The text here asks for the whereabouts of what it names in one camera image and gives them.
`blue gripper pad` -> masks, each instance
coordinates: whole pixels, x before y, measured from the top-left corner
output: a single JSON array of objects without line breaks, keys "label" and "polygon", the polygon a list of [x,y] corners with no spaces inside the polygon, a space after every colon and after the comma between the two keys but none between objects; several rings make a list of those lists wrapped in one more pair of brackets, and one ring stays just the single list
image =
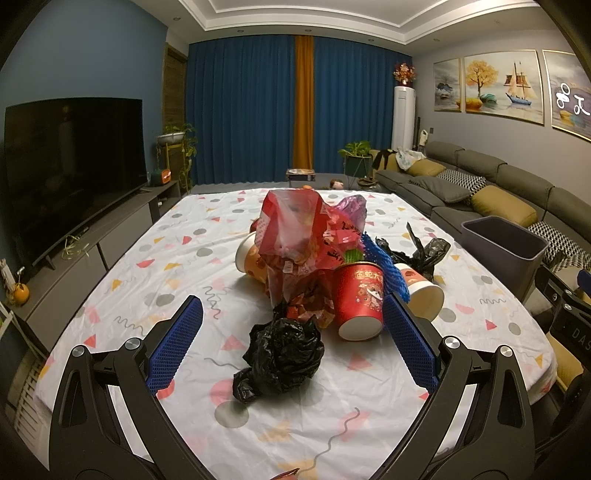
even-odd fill
[{"label": "blue gripper pad", "polygon": [[180,312],[150,357],[150,373],[146,379],[146,385],[152,395],[156,395],[158,390],[170,385],[202,323],[203,305],[201,300],[195,297]]},{"label": "blue gripper pad", "polygon": [[384,297],[382,316],[414,382],[419,387],[426,388],[429,394],[435,392],[439,384],[435,354],[408,313],[391,294]]}]

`patterned tablecloth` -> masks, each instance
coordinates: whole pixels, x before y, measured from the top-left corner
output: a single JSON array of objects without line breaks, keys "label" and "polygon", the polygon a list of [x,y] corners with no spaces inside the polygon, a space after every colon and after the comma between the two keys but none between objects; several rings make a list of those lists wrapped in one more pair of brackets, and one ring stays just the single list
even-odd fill
[{"label": "patterned tablecloth", "polygon": [[[158,398],[187,444],[221,480],[265,480],[295,466],[301,480],[369,478],[396,447],[427,398],[416,386],[392,339],[340,340],[323,331],[326,353],[313,379],[289,394],[248,408],[233,400],[232,375],[255,323],[271,318],[263,286],[242,275],[234,254],[258,216],[267,190],[184,198],[125,254],[89,296],[61,336],[37,384],[50,409],[67,356],[84,343],[93,352],[113,350],[143,337],[189,294],[205,307],[203,327],[173,383]],[[348,192],[321,192],[335,204]],[[544,334],[517,299],[439,227],[394,195],[367,193],[366,230],[412,254],[406,223],[426,244],[434,236],[452,244],[436,267],[445,304],[433,325],[468,348],[514,348],[530,401],[556,377],[556,359]],[[147,453],[121,393],[113,397],[135,453]],[[440,447],[453,447],[474,389],[467,388]]]}]

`gray wall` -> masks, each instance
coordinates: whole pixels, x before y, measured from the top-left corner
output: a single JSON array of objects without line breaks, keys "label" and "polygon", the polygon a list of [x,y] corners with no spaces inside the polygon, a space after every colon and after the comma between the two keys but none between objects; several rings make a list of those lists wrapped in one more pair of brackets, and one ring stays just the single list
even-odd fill
[{"label": "gray wall", "polygon": [[[0,157],[8,105],[77,96],[140,98],[146,165],[151,170],[154,137],[162,133],[166,31],[164,24],[129,0],[52,0],[0,70]],[[89,148],[109,154],[108,145]],[[5,210],[5,203],[0,207]],[[7,219],[0,215],[0,258],[7,257],[16,270],[7,230]]]},{"label": "gray wall", "polygon": [[[434,112],[433,63],[478,53],[536,49],[542,73],[545,125],[471,113]],[[542,49],[572,52],[557,30],[518,31],[475,38],[413,57],[417,115],[429,140],[446,141],[494,155],[543,177],[591,204],[591,142],[551,127],[550,98]]]}]

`potted plant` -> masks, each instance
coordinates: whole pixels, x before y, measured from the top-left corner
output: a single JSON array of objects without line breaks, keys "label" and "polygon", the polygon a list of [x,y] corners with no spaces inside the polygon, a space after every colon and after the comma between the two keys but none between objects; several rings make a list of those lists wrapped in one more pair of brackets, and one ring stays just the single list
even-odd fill
[{"label": "potted plant", "polygon": [[197,154],[197,139],[195,138],[195,128],[191,124],[183,124],[180,127],[176,125],[166,125],[164,135],[157,137],[159,145],[181,145],[183,152],[183,168],[178,172],[178,180],[181,188],[188,192],[193,187],[191,181],[191,165]]},{"label": "potted plant", "polygon": [[372,156],[369,154],[369,141],[347,143],[339,150],[343,160],[343,171],[349,177],[362,178],[369,175]]}]

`black and white patterned cushion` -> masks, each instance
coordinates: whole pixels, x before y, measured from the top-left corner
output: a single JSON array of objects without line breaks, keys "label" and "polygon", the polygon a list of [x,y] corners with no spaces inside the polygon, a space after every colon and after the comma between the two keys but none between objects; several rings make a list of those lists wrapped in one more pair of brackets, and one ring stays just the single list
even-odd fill
[{"label": "black and white patterned cushion", "polygon": [[553,272],[558,272],[566,267],[589,268],[591,266],[591,255],[583,250],[577,242],[574,242],[564,233],[558,231],[546,222],[537,222],[531,225],[528,230],[548,240],[548,249],[544,254],[544,263],[550,265],[554,257],[563,252],[564,258],[552,266]]},{"label": "black and white patterned cushion", "polygon": [[457,170],[446,169],[437,175],[437,177],[470,190],[472,195],[465,200],[465,203],[468,205],[472,204],[472,196],[486,186],[486,179],[484,177],[477,177],[476,175],[470,175],[469,173]]}]

